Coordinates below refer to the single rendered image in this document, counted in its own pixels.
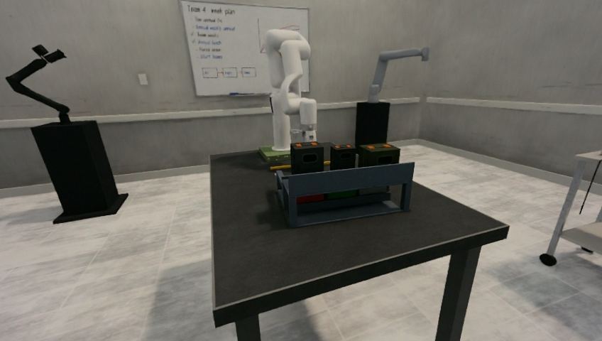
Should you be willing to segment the red bin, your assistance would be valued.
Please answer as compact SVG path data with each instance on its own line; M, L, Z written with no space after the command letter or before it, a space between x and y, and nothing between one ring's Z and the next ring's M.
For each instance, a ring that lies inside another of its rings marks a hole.
M315 201L321 201L321 200L324 200L324 194L297 197L297 204L305 203L305 202L315 202Z

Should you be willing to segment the green open bin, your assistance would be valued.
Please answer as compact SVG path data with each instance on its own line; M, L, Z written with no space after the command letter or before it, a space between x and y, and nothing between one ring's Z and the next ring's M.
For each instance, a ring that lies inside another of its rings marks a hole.
M337 193L327 193L324 194L324 200L331 200L343 197L353 197L356 196L356 190L337 192Z

